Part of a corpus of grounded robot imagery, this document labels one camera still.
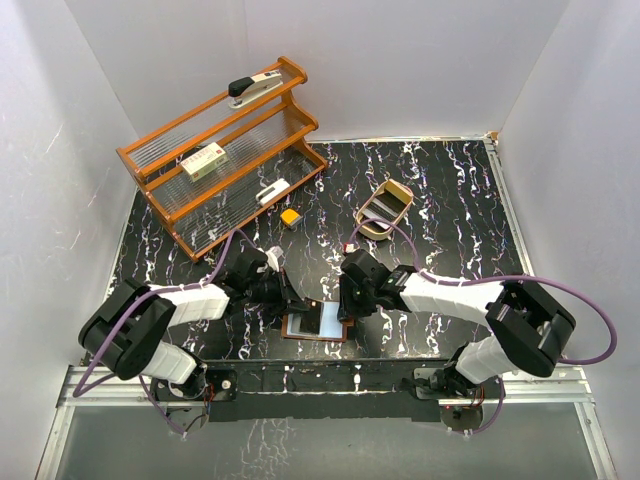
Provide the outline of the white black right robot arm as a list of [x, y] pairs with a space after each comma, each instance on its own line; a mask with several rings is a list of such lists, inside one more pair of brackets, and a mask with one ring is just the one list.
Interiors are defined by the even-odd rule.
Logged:
[[345, 256], [339, 288], [341, 320], [383, 308], [443, 314], [490, 331], [489, 337], [459, 347], [443, 368], [408, 382], [446, 396], [469, 396], [485, 381], [514, 370], [550, 377], [576, 326], [574, 317], [534, 281], [474, 284], [430, 277], [409, 265], [390, 270], [362, 249]]

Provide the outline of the brown leather card holder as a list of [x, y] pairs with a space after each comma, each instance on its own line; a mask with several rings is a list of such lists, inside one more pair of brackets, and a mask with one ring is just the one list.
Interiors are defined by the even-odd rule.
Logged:
[[340, 304], [338, 302], [320, 302], [322, 303], [322, 315], [320, 333], [318, 335], [300, 333], [299, 324], [302, 313], [292, 313], [286, 314], [282, 319], [281, 337], [295, 340], [345, 342], [347, 340], [348, 328], [353, 325], [353, 322], [341, 322], [339, 320], [338, 313]]

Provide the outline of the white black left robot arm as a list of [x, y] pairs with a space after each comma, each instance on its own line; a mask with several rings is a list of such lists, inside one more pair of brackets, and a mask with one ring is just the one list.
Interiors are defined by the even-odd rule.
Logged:
[[171, 382], [194, 399], [206, 387], [199, 361], [163, 340], [165, 331], [201, 320], [221, 320], [258, 304], [282, 317], [310, 310], [280, 264], [283, 250], [248, 248], [212, 279], [186, 286], [121, 283], [81, 328], [78, 342], [121, 380], [139, 375]]

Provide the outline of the black credit card gold chip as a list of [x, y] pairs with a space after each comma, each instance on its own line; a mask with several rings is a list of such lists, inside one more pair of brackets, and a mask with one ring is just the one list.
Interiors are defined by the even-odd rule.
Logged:
[[322, 303], [310, 298], [305, 299], [307, 310], [301, 314], [299, 332], [318, 335], [320, 333]]

